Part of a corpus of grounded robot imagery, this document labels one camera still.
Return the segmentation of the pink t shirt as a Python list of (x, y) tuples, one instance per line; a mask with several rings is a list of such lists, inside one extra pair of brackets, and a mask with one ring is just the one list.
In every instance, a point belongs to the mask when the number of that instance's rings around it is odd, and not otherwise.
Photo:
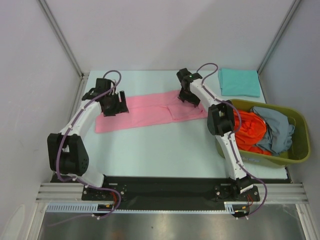
[(97, 134), (204, 119), (207, 111), (178, 99), (180, 91), (131, 96), (126, 99), (128, 112), (115, 116), (100, 114), (95, 120)]

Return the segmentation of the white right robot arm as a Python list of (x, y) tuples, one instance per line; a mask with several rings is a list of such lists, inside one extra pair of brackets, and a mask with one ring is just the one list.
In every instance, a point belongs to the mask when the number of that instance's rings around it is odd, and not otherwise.
[(230, 194), (235, 200), (242, 201), (254, 185), (236, 144), (233, 104), (229, 100), (218, 99), (213, 91), (206, 87), (198, 72), (191, 73), (187, 68), (182, 68), (176, 75), (181, 85), (178, 98), (195, 107), (201, 104), (206, 110), (207, 128), (215, 136), (226, 160), (226, 169), (231, 180)]

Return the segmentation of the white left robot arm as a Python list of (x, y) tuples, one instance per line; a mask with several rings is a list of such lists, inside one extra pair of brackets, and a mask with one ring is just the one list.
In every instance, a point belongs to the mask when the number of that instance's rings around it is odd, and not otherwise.
[(105, 176), (90, 161), (84, 144), (89, 128), (98, 116), (114, 117), (127, 113), (125, 92), (117, 91), (119, 81), (97, 78), (95, 86), (81, 98), (80, 106), (69, 123), (58, 133), (47, 137), (49, 166), (60, 181), (69, 176), (93, 186), (93, 194), (100, 200), (110, 196), (111, 188), (104, 184)]

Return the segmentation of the folded teal t shirt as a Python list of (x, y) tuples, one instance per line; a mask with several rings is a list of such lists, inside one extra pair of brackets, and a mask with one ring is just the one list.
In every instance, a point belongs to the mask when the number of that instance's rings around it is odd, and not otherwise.
[(218, 71), (218, 80), (222, 96), (261, 96), (259, 77), (255, 70), (221, 68)]

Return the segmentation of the orange t shirt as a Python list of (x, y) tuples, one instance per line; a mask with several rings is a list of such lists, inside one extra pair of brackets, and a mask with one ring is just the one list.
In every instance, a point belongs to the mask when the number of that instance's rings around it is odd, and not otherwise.
[(271, 156), (271, 152), (263, 150), (257, 146), (267, 132), (267, 125), (265, 121), (253, 112), (246, 112), (238, 110), (238, 113), (233, 110), (235, 130), (239, 127), (239, 130), (235, 133), (235, 140), (239, 150), (263, 154)]

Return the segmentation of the grey blue t shirt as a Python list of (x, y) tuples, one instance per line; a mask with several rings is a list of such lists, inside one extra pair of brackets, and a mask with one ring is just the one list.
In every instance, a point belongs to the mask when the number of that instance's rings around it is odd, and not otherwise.
[(262, 118), (266, 125), (264, 136), (255, 144), (259, 149), (268, 151), (273, 156), (279, 156), (289, 150), (293, 144), (295, 126), (289, 124), (287, 116), (277, 110), (259, 106), (254, 106), (250, 112)]

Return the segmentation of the olive green plastic basket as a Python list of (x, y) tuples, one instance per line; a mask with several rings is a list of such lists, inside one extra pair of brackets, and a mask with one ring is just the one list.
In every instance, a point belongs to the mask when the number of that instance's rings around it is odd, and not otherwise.
[[(241, 99), (231, 99), (229, 100), (232, 105), (234, 106), (234, 110), (239, 115), (238, 110), (250, 112), (251, 108), (253, 107), (262, 107), (276, 110), (288, 118), (288, 122), (291, 125), (294, 125), (295, 130), (292, 135), (292, 145), (289, 150), (281, 153), (279, 156), (274, 155), (264, 155), (244, 150), (239, 150), (241, 159), (243, 161), (255, 161), (260, 163), (261, 165), (270, 165), (272, 163), (277, 164), (279, 166), (287, 166), (290, 164), (297, 164), (306, 161), (310, 155), (310, 139), (308, 133), (308, 126), (306, 120), (302, 114), (298, 111), (278, 106), (272, 104), (266, 104), (261, 102), (253, 102)], [(220, 144), (216, 140), (216, 149), (218, 153), (223, 157), (223, 151), (220, 147)]]

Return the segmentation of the left aluminium corner post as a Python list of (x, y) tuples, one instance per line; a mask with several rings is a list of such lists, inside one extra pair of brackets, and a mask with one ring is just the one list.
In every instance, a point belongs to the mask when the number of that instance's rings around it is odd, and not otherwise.
[(78, 63), (62, 29), (59, 26), (59, 23), (56, 20), (48, 2), (46, 0), (36, 0), (40, 10), (42, 11), (45, 19), (47, 20), (53, 34), (57, 38), (65, 56), (70, 62), (73, 70), (76, 72), (77, 76), (82, 80), (88, 75), (81, 70), (80, 64)]

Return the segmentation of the aluminium corner post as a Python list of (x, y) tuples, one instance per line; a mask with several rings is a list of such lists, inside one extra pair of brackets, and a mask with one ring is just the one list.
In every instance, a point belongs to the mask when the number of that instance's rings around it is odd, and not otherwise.
[(297, 13), (300, 5), (302, 4), (302, 0), (293, 0), (287, 13), (285, 14), (274, 38), (271, 41), (271, 44), (269, 45), (262, 61), (260, 62), (257, 73), (260, 75), (264, 68), (266, 67), (267, 63), (269, 62), (270, 58), (272, 57), (274, 51), (276, 50), (279, 42), (281, 41), (283, 35), (285, 34), (287, 28), (289, 27), (290, 23), (292, 22), (295, 14)]
[(81, 70), (80, 64), (78, 63), (62, 29), (59, 26), (59, 23), (56, 20), (48, 2), (46, 0), (36, 0), (40, 10), (42, 11), (45, 19), (47, 20), (53, 34), (57, 38), (65, 56), (70, 62), (73, 70), (76, 72), (77, 76), (82, 80), (88, 75)]

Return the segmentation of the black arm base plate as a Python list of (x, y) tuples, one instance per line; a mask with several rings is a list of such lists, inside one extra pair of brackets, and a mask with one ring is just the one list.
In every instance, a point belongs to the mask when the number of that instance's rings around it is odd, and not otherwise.
[(261, 199), (257, 186), (236, 194), (228, 178), (109, 176), (102, 189), (85, 187), (91, 196), (112, 200), (120, 193), (120, 209), (216, 210), (225, 202), (255, 204)]

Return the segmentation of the aluminium frame rail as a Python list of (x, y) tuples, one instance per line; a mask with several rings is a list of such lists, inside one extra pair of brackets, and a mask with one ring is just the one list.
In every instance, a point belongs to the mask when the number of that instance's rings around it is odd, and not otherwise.
[[(267, 184), (267, 204), (308, 204), (309, 200), (301, 183)], [(80, 183), (43, 183), (36, 202), (43, 203), (108, 203), (106, 198), (91, 196)]]

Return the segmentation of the right aluminium corner post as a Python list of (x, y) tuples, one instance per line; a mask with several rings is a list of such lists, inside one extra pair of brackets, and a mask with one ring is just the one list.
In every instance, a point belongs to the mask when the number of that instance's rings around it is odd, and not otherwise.
[(289, 27), (290, 23), (292, 22), (295, 14), (297, 13), (300, 5), (302, 4), (302, 0), (293, 0), (287, 13), (285, 14), (274, 38), (271, 41), (271, 44), (269, 45), (262, 61), (260, 62), (257, 73), (260, 75), (264, 68), (266, 67), (267, 63), (269, 62), (270, 58), (272, 57), (274, 51), (276, 50), (279, 42), (281, 41), (283, 35), (285, 34), (287, 28)]

